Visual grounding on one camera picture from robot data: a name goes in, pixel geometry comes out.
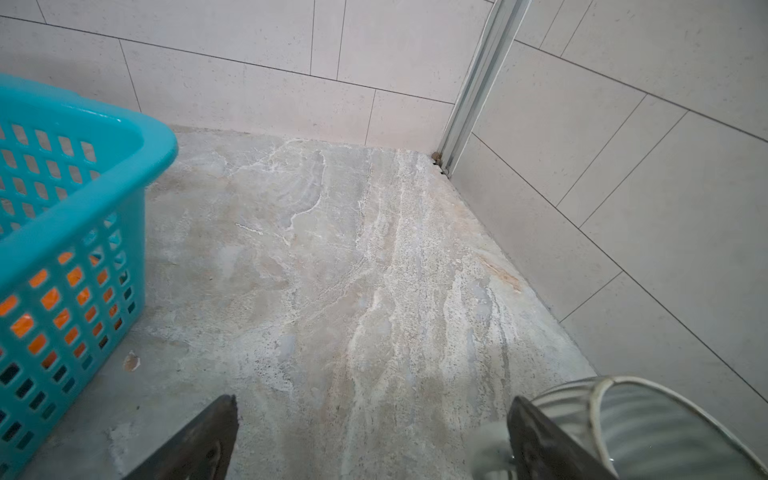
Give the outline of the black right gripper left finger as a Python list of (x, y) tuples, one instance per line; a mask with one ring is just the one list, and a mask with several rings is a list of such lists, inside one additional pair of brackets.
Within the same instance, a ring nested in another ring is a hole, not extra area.
[(225, 479), (239, 430), (235, 395), (221, 395), (126, 479)]

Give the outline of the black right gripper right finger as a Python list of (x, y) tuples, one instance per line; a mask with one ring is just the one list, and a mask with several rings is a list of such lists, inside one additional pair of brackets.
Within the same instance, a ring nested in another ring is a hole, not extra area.
[(507, 414), (515, 479), (616, 479), (538, 407), (516, 396)]

